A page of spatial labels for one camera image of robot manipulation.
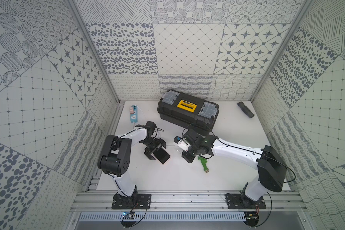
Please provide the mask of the black smartphone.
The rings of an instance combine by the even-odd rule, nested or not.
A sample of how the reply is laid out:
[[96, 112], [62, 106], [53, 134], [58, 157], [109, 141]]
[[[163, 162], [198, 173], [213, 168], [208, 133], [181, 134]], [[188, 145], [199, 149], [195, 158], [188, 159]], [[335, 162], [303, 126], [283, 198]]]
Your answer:
[[156, 150], [154, 156], [161, 164], [165, 164], [170, 159], [170, 155], [163, 148]]

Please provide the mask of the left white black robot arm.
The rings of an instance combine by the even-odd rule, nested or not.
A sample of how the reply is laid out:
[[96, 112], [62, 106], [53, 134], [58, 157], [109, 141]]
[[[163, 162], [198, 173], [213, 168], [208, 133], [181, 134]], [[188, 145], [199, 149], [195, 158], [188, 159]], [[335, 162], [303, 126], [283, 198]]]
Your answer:
[[126, 134], [106, 137], [97, 161], [97, 167], [104, 174], [111, 176], [118, 188], [117, 196], [127, 202], [136, 202], [137, 186], [131, 181], [127, 170], [130, 165], [131, 148], [141, 143], [145, 145], [144, 155], [149, 160], [158, 160], [164, 164], [170, 159], [166, 152], [166, 142], [154, 136], [158, 128], [153, 122], [137, 125]]

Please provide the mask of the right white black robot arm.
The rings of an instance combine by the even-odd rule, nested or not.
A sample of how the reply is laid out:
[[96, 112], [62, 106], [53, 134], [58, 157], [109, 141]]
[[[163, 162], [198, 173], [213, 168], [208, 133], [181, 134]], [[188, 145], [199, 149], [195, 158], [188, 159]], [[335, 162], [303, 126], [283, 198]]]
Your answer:
[[274, 148], [251, 148], [223, 140], [215, 135], [203, 137], [193, 129], [182, 137], [176, 136], [174, 144], [183, 150], [182, 157], [191, 163], [196, 156], [210, 155], [233, 159], [257, 170], [258, 175], [246, 183], [240, 193], [240, 201], [253, 205], [268, 192], [279, 193], [283, 189], [287, 166]]

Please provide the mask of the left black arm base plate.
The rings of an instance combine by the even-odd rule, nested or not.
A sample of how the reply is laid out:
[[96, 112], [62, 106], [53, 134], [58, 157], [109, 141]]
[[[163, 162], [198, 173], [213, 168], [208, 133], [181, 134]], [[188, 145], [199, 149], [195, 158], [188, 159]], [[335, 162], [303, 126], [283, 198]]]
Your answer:
[[112, 209], [150, 209], [151, 194], [137, 194], [136, 196], [126, 197], [116, 193], [113, 197]]

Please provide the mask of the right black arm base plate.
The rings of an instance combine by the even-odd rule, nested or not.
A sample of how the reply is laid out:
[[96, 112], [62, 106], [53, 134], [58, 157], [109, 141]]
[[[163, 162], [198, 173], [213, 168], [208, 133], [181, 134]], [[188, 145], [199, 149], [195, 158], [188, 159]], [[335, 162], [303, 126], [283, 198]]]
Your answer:
[[252, 201], [240, 193], [226, 193], [224, 198], [228, 209], [266, 209], [263, 197], [258, 201]]

